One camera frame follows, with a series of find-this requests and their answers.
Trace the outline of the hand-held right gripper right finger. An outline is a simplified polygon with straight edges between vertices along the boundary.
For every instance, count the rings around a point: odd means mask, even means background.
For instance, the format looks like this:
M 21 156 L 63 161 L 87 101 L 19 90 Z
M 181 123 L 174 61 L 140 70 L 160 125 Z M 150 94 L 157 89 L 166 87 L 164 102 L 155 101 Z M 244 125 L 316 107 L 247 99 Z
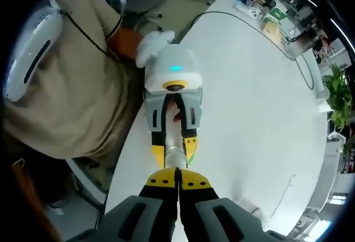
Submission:
M 228 198 L 199 173 L 180 170 L 180 218 L 188 241 L 288 241 Z

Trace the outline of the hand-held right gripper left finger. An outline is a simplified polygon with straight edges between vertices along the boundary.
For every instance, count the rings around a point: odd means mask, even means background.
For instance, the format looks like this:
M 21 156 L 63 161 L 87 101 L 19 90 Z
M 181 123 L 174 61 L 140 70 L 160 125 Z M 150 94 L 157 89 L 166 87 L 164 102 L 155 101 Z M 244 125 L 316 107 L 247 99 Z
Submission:
M 131 195 L 105 214 L 95 229 L 70 241 L 171 241 L 178 215 L 179 168 L 149 176 L 139 195 Z

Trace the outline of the person's left hand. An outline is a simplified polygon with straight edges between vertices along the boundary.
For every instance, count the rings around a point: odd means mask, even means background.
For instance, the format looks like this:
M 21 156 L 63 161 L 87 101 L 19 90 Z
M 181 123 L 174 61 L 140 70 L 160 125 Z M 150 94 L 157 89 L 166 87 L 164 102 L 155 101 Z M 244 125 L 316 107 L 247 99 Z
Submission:
M 175 115 L 173 116 L 174 123 L 178 123 L 181 121 L 181 110 L 178 108 L 178 105 L 177 105 L 174 98 L 171 98 L 168 101 L 167 110 L 168 110 L 168 112 L 172 111 L 173 113 L 175 113 Z

